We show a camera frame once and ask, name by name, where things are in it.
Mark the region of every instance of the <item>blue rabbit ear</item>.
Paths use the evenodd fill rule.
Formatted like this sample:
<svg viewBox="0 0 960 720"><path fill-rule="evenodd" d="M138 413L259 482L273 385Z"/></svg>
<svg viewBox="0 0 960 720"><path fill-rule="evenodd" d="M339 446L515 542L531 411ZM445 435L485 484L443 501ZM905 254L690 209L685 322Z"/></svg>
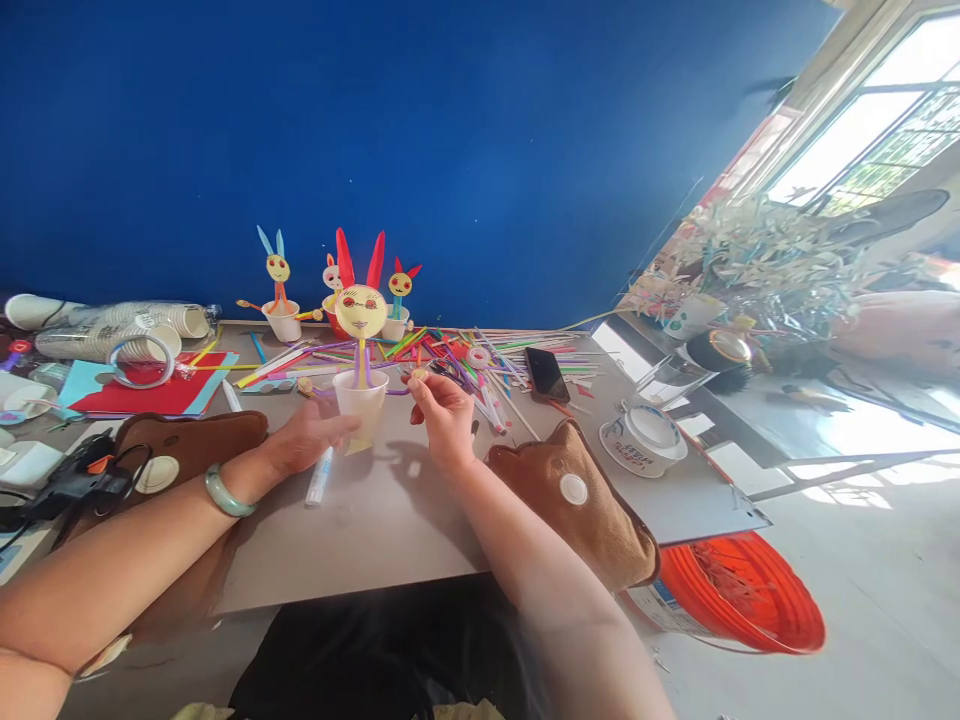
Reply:
<svg viewBox="0 0 960 720"><path fill-rule="evenodd" d="M260 242L263 243L263 247L267 250L267 255L273 255L273 248L270 247L270 241L267 240L266 234L263 232L263 228L257 225L257 232L260 233Z"/></svg>

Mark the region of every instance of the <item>window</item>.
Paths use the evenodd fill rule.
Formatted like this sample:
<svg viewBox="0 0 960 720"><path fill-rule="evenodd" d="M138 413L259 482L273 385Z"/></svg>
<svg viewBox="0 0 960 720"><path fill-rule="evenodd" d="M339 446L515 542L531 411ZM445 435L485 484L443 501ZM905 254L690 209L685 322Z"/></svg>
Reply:
<svg viewBox="0 0 960 720"><path fill-rule="evenodd" d="M960 138L960 14L920 22L768 195L840 215L882 200Z"/></svg>

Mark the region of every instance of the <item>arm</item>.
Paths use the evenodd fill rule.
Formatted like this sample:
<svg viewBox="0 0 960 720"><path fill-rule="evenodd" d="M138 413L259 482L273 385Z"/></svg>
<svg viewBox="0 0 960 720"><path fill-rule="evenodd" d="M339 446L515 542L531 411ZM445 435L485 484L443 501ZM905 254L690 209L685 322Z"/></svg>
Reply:
<svg viewBox="0 0 960 720"><path fill-rule="evenodd" d="M226 463L223 482L255 503L356 429L304 403L260 447ZM202 477L111 518L0 589L0 697L11 717L54 718L73 676L236 522Z"/></svg>
<svg viewBox="0 0 960 720"><path fill-rule="evenodd" d="M473 455L473 400L436 375L409 387L497 582L533 631L566 717L674 718L636 631L580 557Z"/></svg>

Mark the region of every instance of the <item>glue jar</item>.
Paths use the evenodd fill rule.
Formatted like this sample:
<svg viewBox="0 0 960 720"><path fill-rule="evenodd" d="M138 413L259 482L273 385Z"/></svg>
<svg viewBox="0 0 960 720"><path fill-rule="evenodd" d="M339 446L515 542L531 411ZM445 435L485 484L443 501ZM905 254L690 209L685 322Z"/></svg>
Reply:
<svg viewBox="0 0 960 720"><path fill-rule="evenodd" d="M707 380L750 360L750 346L729 330L708 330L674 350L637 382L630 407L666 409Z"/></svg>

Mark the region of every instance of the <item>table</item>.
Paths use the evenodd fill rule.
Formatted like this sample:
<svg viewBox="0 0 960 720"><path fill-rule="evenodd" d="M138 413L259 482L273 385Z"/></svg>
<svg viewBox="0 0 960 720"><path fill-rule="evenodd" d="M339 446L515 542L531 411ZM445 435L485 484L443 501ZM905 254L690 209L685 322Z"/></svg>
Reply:
<svg viewBox="0 0 960 720"><path fill-rule="evenodd" d="M682 343L633 315L609 321L647 362L655 364ZM783 395L793 382L842 400L850 412L824 414ZM719 397L698 388L687 399L690 410L710 418L722 436L746 452L760 467L780 468L791 484L750 496L754 502L845 480L935 455L960 452L960 435L931 424L908 420L898 412L858 400L818 380L756 375L748 388ZM855 463L851 468L816 478L800 478L789 470L802 465Z"/></svg>
<svg viewBox="0 0 960 720"><path fill-rule="evenodd" d="M286 350L273 339L265 323L224 324L218 350L240 353L240 363L258 362L253 343L244 332L264 333L268 357ZM329 337L330 331L304 325L304 336ZM599 351L584 337L579 344ZM600 425L616 416L614 403L632 387L609 356L601 355L600 372L591 392L595 399L578 398L594 414L578 421L588 440ZM401 388L399 373L390 369L393 389ZM234 381L242 372L231 375ZM534 403L528 395L513 393L524 417L546 438L563 419L554 408ZM259 410L276 429L303 398L289 395L239 395L245 410ZM409 424L413 400L388 396L380 439L373 451L336 458L323 503L306 508L310 471L290 478L260 503L260 509L239 528L240 545L230 568L220 613L279 605L309 598L338 595L406 583L423 582L488 570L479 543L463 512L447 493L443 479L430 461L426 432ZM209 414L227 412L218 392ZM510 408L512 435L517 444L531 440ZM481 421L475 451L483 457L504 439L495 437ZM78 428L60 433L31 432L33 439L66 449ZM623 470L600 447L593 445L617 491L647 523L661 545L690 542L766 527L769 520L736 487L714 471L691 449L687 458L660 480L645 480Z"/></svg>

